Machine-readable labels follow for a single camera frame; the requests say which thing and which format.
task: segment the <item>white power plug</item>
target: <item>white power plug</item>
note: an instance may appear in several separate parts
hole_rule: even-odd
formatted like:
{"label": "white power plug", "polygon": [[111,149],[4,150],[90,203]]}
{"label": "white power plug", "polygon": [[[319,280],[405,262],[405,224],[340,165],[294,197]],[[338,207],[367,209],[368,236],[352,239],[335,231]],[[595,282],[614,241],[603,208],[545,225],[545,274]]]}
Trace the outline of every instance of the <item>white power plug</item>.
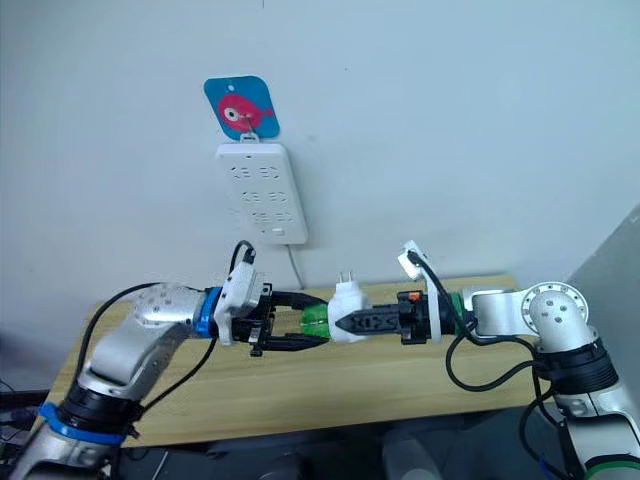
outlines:
{"label": "white power plug", "polygon": [[327,307],[331,339],[336,342],[352,343],[367,338],[366,335],[354,335],[353,333],[345,332],[336,325],[336,322],[341,318],[364,308],[371,308],[369,297],[360,290],[358,282],[351,278],[351,273],[348,274],[346,280],[341,273],[340,281],[336,283],[336,293],[329,300]]}

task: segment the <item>floor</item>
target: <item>floor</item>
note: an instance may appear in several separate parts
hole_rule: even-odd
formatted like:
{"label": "floor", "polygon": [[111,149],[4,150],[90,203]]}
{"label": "floor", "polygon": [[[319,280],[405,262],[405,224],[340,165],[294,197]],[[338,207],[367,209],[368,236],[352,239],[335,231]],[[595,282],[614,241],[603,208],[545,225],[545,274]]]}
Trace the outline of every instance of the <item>floor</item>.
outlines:
{"label": "floor", "polygon": [[[153,478],[169,454],[158,480],[174,478],[257,480],[274,459],[295,452],[305,458],[313,480],[385,480],[382,444],[385,434],[399,429],[415,437],[440,468],[443,478],[455,480],[544,480],[540,466],[524,452],[517,437],[522,409],[484,414],[453,415],[350,426],[178,448],[132,449],[123,455],[120,478]],[[561,465],[555,430],[535,413],[528,436],[545,459]]]}

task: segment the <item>cartoon fish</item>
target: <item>cartoon fish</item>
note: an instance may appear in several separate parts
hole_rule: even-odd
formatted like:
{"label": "cartoon fish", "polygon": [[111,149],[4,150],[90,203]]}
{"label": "cartoon fish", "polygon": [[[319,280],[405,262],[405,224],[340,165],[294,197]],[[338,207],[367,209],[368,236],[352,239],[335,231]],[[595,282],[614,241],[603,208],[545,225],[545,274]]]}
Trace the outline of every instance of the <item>cartoon fish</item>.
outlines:
{"label": "cartoon fish", "polygon": [[257,105],[245,97],[230,93],[218,102],[220,118],[237,132],[248,132],[256,129],[265,116],[273,117],[273,110],[260,110]]}

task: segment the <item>gray panel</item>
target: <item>gray panel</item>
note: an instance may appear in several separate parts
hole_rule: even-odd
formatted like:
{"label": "gray panel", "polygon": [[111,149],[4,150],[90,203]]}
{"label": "gray panel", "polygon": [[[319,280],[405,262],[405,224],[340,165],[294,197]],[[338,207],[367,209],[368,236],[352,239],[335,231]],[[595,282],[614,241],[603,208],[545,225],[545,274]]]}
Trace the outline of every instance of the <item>gray panel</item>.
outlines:
{"label": "gray panel", "polygon": [[568,283],[586,297],[590,322],[598,328],[631,397],[640,398],[640,376],[637,374],[640,205],[631,211]]}

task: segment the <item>sticker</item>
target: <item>sticker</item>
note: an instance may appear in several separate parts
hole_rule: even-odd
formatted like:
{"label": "sticker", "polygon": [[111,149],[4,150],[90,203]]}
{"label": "sticker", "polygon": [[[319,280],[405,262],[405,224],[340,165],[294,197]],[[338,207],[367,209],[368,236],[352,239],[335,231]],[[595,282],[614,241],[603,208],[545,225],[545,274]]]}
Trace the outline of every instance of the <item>sticker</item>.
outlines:
{"label": "sticker", "polygon": [[280,125],[273,111],[267,84],[259,77],[210,78],[204,93],[220,122],[233,140],[253,131],[260,138],[274,138]]}

